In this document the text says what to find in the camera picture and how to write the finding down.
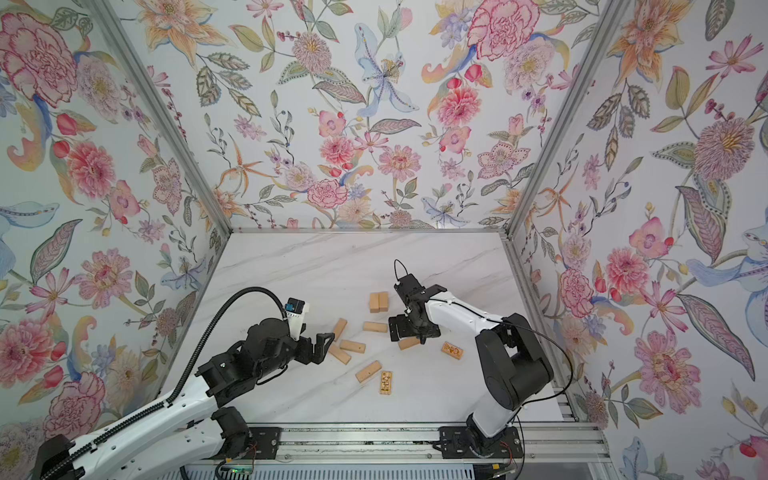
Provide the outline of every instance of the plain wooden block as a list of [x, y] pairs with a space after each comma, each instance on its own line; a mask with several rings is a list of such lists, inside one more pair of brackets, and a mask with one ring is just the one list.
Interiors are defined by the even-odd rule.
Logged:
[[379, 312], [389, 310], [389, 293], [379, 292]]
[[400, 347], [401, 350], [409, 349], [414, 345], [420, 344], [421, 341], [419, 341], [419, 338], [417, 336], [409, 336], [404, 339], [401, 339], [399, 342], [397, 342], [397, 345]]
[[444, 353], [448, 353], [450, 356], [457, 360], [461, 360], [462, 355], [464, 355], [464, 350], [458, 348], [456, 345], [451, 345], [448, 342], [442, 344], [442, 351]]
[[349, 361], [352, 359], [352, 357], [351, 357], [351, 355], [350, 355], [350, 354], [348, 354], [347, 352], [345, 352], [345, 351], [341, 350], [341, 349], [340, 349], [338, 346], [336, 346], [336, 345], [331, 345], [331, 346], [328, 348], [328, 353], [330, 353], [331, 355], [335, 356], [335, 357], [336, 357], [336, 359], [338, 359], [338, 360], [339, 360], [341, 363], [343, 363], [344, 365], [346, 365], [347, 363], [349, 363]]
[[366, 332], [387, 333], [389, 331], [389, 325], [379, 322], [364, 322], [362, 324], [362, 329]]
[[366, 344], [353, 342], [352, 340], [342, 340], [339, 344], [339, 348], [342, 350], [348, 350], [350, 352], [365, 353]]
[[379, 393], [382, 395], [392, 393], [392, 372], [382, 372], [382, 383], [379, 387]]
[[336, 326], [333, 327], [333, 335], [335, 336], [333, 338], [334, 342], [339, 341], [339, 337], [341, 337], [341, 332], [343, 332], [345, 328], [346, 328], [346, 320], [339, 319], [339, 321], [336, 322]]
[[369, 306], [371, 309], [371, 313], [379, 312], [379, 294], [378, 293], [371, 293], [371, 300], [370, 300]]
[[360, 383], [365, 382], [367, 379], [371, 378], [371, 376], [382, 369], [382, 364], [379, 363], [379, 360], [376, 360], [374, 363], [371, 363], [366, 368], [360, 370], [355, 374], [357, 377], [357, 381]]

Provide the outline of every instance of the yellow bud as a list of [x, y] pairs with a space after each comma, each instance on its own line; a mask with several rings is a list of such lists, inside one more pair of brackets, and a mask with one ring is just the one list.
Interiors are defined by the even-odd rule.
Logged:
[[723, 397], [723, 408], [731, 415], [736, 415], [736, 406], [729, 399]]
[[754, 413], [757, 411], [757, 404], [750, 397], [746, 397], [744, 399], [744, 406], [749, 413]]

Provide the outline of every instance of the wooden block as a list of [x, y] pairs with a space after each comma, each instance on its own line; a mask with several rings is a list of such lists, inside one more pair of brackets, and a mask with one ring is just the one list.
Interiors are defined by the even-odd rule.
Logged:
[[455, 345], [451, 345], [448, 342], [445, 342], [445, 343], [442, 344], [442, 351], [444, 353], [448, 353], [450, 356], [452, 356], [453, 358], [455, 358], [457, 360], [461, 360], [462, 359], [462, 355], [464, 355], [464, 350], [458, 348]]
[[367, 379], [371, 378], [371, 376], [382, 369], [382, 364], [379, 363], [379, 360], [376, 360], [374, 363], [371, 363], [366, 368], [360, 370], [355, 374], [357, 377], [357, 381], [360, 383], [365, 382]]
[[336, 346], [336, 345], [331, 345], [331, 346], [328, 348], [328, 353], [330, 353], [331, 355], [335, 356], [335, 357], [336, 357], [336, 359], [338, 359], [338, 360], [339, 360], [341, 363], [343, 363], [344, 365], [346, 365], [347, 363], [349, 363], [349, 361], [352, 359], [352, 357], [351, 357], [351, 355], [350, 355], [350, 354], [348, 354], [347, 352], [345, 352], [345, 351], [341, 350], [341, 349], [340, 349], [338, 346]]
[[379, 322], [363, 322], [362, 329], [366, 332], [387, 333], [387, 331], [389, 331], [389, 325]]
[[371, 313], [379, 312], [379, 294], [378, 293], [371, 293], [371, 300], [370, 300], [369, 306], [371, 309]]
[[397, 345], [400, 347], [401, 350], [409, 349], [414, 345], [418, 345], [421, 342], [419, 341], [419, 338], [416, 336], [409, 336], [404, 339], [401, 339], [399, 342], [397, 342]]
[[335, 335], [335, 337], [333, 338], [334, 342], [339, 341], [339, 337], [341, 337], [341, 332], [343, 332], [345, 328], [346, 328], [346, 320], [339, 319], [339, 321], [336, 322], [336, 326], [333, 327], [333, 335]]
[[389, 293], [379, 292], [379, 312], [389, 310]]
[[382, 395], [392, 393], [392, 372], [382, 372], [382, 384], [379, 387], [379, 393]]
[[357, 342], [353, 342], [352, 340], [342, 340], [341, 343], [339, 344], [339, 348], [342, 350], [348, 350], [350, 352], [357, 352], [357, 353], [366, 352], [365, 343], [357, 343]]

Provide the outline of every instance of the floral wallpaper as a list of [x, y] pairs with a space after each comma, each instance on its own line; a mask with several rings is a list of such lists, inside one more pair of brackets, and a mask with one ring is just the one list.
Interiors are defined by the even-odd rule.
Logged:
[[79, 2], [0, 2], [0, 478], [154, 398], [221, 233]]
[[515, 234], [626, 480], [768, 478], [765, 14], [634, 0]]
[[112, 2], [235, 228], [500, 227], [599, 0]]

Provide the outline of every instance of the white marble tabletop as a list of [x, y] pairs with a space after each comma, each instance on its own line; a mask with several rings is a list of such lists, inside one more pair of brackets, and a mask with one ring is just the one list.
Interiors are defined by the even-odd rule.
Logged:
[[[330, 332], [339, 318], [342, 339], [366, 344], [344, 365], [330, 354], [321, 365], [291, 362], [274, 382], [236, 399], [248, 422], [463, 422], [486, 392], [475, 339], [442, 329], [442, 336], [401, 351], [388, 333], [362, 331], [365, 321], [386, 323], [402, 313], [392, 262], [400, 259], [424, 286], [444, 286], [462, 300], [500, 315], [524, 313], [498, 233], [235, 233], [230, 238], [165, 381], [171, 391], [201, 333], [231, 295], [263, 286], [283, 302], [310, 304], [304, 336]], [[389, 292], [389, 311], [370, 313], [371, 292]], [[259, 293], [238, 299], [208, 339], [197, 364], [225, 351], [248, 328], [280, 318]], [[463, 348], [461, 360], [442, 353], [444, 342]], [[392, 395], [379, 394], [379, 375], [362, 385], [355, 374], [379, 360], [393, 374]], [[547, 385], [539, 396], [552, 394]], [[561, 421], [554, 399], [521, 412], [522, 421]]]

